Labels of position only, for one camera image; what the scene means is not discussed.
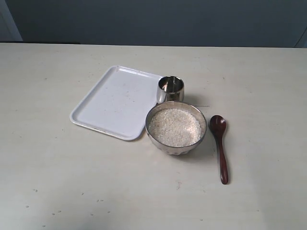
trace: bowl rim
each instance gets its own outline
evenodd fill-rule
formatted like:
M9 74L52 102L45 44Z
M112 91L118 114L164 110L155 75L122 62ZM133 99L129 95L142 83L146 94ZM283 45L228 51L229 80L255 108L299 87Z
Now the bowl rim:
M182 146L182 147L175 147L175 146L169 146L169 145L163 144L163 143L161 143L160 141L158 141L156 138L153 137L153 135L150 133L150 131L149 131L149 129L148 129L148 126L149 126L149 124L150 124L150 123L148 122L148 115L150 114L150 112L151 112L154 108L156 108L156 107L158 107L158 106L160 106L160 105L162 105L162 104L166 104L166 103L187 104L187 105L193 107L194 109L196 109L196 110L202 115L202 117L203 117L203 119L204 119L204 121L205 121L205 131L204 131L203 135L201 136L201 138L200 138L198 141L196 141L195 143L193 143L193 144L191 144L191 145ZM151 108L151 110L149 110L149 112L148 112L148 114L147 114L147 116L146 116L146 120L145 120L145 128L146 128L147 133L148 133L155 141L157 141L157 142L160 143L161 145L164 145L164 146L167 146L167 147L170 147L170 148L179 149L179 148L191 147L191 146L193 146L193 145L198 144L199 142L202 142L202 140L204 139L204 137L205 137L205 135L206 135L206 132L207 132L207 129L208 129L208 124L207 124L207 120L206 120L204 114L203 114L197 107L193 106L192 104L189 104L189 103L186 103L186 102L179 102L179 101L168 101L168 102L163 102L163 103L157 104L157 105L155 105L153 108Z

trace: white table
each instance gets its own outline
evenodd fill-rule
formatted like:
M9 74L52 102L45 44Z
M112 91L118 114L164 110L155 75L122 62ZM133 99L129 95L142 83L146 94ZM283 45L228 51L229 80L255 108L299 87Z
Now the white table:
M172 157L70 122L112 65L227 119L229 185L210 132ZM307 49L0 44L0 229L306 229L306 88Z

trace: wooden spoon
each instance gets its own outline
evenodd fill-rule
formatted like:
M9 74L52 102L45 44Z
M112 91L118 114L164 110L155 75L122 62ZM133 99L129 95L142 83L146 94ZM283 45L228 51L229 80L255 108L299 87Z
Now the wooden spoon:
M216 144L220 150L221 181L223 184L228 184L227 163L226 163L224 149L223 149L223 134L226 130L226 121L221 116L214 115L210 120L209 128L211 132L213 133Z

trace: stainless steel cup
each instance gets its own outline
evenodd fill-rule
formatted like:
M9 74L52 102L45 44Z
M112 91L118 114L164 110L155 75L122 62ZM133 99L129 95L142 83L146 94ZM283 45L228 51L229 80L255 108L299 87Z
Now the stainless steel cup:
M182 102L184 98L184 83L183 80L174 77L162 77L158 83L157 103L179 101Z

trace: gray wall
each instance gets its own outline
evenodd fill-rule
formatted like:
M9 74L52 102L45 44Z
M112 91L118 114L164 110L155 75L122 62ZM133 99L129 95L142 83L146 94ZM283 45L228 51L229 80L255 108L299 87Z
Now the gray wall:
M6 1L24 41L294 47L307 26L307 0Z

